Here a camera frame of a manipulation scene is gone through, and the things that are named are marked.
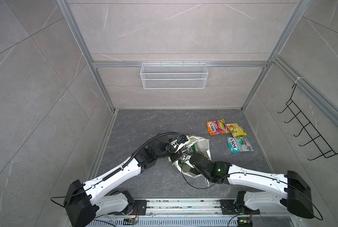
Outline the green snack packet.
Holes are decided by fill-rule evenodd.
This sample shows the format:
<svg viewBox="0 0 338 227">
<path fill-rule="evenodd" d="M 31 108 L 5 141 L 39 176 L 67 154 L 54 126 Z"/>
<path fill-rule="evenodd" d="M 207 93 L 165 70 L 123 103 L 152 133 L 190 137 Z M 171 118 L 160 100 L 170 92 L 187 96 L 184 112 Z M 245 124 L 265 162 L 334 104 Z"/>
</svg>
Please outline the green snack packet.
<svg viewBox="0 0 338 227">
<path fill-rule="evenodd" d="M 227 142 L 232 153 L 254 151 L 246 136 L 227 137 Z"/>
</svg>

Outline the orange snack packet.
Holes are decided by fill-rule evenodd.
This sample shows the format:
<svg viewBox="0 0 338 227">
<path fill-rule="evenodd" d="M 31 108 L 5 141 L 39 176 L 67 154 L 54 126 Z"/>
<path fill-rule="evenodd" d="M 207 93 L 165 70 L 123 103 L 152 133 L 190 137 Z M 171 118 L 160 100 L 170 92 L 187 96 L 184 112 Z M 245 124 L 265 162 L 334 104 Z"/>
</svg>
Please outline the orange snack packet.
<svg viewBox="0 0 338 227">
<path fill-rule="evenodd" d="M 207 130 L 210 136 L 229 133 L 225 119 L 207 121 Z"/>
</svg>

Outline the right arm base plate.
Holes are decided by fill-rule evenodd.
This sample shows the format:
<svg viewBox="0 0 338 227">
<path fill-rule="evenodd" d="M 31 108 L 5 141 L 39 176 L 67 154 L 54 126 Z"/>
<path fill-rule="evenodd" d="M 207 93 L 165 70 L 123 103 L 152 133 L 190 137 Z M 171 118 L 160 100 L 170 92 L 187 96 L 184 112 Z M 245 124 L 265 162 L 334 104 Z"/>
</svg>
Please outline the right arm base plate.
<svg viewBox="0 0 338 227">
<path fill-rule="evenodd" d="M 244 214 L 244 215 L 259 215 L 260 210 L 252 210 L 247 208 L 244 205 L 244 202 L 238 202 L 235 200 L 220 200 L 220 208 L 222 210 L 223 215 L 236 215 L 236 214 Z"/>
</svg>

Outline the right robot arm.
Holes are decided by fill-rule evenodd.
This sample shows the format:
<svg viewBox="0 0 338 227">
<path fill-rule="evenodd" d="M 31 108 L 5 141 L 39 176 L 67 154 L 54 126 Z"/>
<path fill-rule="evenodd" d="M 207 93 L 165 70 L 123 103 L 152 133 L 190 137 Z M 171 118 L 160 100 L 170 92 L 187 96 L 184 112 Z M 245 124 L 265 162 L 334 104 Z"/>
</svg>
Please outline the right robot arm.
<svg viewBox="0 0 338 227">
<path fill-rule="evenodd" d="M 311 187 L 294 171 L 286 174 L 270 174 L 228 162 L 212 162 L 201 154 L 195 153 L 189 158 L 191 172 L 200 174 L 213 184 L 243 185 L 279 198 L 278 204 L 293 215 L 313 219 L 314 205 L 312 203 Z"/>
</svg>

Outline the floral paper bag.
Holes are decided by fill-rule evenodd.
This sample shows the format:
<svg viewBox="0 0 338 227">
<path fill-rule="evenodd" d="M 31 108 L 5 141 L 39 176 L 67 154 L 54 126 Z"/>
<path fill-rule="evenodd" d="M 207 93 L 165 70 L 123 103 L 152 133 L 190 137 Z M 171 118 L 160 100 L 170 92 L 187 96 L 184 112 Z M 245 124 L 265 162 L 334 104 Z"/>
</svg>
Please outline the floral paper bag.
<svg viewBox="0 0 338 227">
<path fill-rule="evenodd" d="M 173 166 L 185 176 L 198 178 L 202 174 L 199 170 L 195 169 L 195 162 L 201 160 L 212 161 L 210 140 L 195 135 L 189 135 L 188 137 L 190 143 L 180 150 L 183 153 L 183 156 L 178 161 L 174 162 Z"/>
</svg>

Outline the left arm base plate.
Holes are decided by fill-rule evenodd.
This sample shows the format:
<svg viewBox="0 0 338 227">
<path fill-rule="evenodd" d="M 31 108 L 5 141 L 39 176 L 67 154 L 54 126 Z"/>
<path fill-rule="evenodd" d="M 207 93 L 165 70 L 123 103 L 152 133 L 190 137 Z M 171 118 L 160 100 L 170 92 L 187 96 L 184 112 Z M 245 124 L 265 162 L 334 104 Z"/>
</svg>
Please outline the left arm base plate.
<svg viewBox="0 0 338 227">
<path fill-rule="evenodd" d="M 109 215 L 146 215 L 147 200 L 135 200 L 129 204 L 122 212 L 111 212 Z"/>
</svg>

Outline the yellow snack packet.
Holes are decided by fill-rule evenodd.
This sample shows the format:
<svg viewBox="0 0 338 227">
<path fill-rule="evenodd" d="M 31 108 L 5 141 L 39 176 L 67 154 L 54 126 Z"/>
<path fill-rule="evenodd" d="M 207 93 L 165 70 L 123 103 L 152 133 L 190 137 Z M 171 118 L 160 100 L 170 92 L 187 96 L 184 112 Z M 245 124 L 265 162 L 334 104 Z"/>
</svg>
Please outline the yellow snack packet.
<svg viewBox="0 0 338 227">
<path fill-rule="evenodd" d="M 226 127 L 233 137 L 247 136 L 247 133 L 245 132 L 243 127 L 238 123 L 229 123 L 226 124 Z"/>
</svg>

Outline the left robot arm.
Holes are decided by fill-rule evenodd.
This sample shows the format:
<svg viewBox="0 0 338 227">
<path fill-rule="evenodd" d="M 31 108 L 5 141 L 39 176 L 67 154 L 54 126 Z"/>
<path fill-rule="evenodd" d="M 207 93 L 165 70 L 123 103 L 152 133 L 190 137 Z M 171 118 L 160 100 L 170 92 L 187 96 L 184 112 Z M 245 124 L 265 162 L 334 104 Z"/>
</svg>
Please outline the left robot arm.
<svg viewBox="0 0 338 227">
<path fill-rule="evenodd" d="M 80 180 L 72 182 L 63 202 L 71 225 L 85 227 L 103 214 L 127 212 L 134 205 L 129 193 L 119 193 L 119 198 L 112 199 L 109 205 L 100 205 L 99 202 L 121 183 L 154 166 L 157 159 L 175 156 L 187 142 L 188 137 L 185 135 L 174 141 L 152 138 L 140 146 L 124 163 L 110 171 L 84 183 Z"/>
</svg>

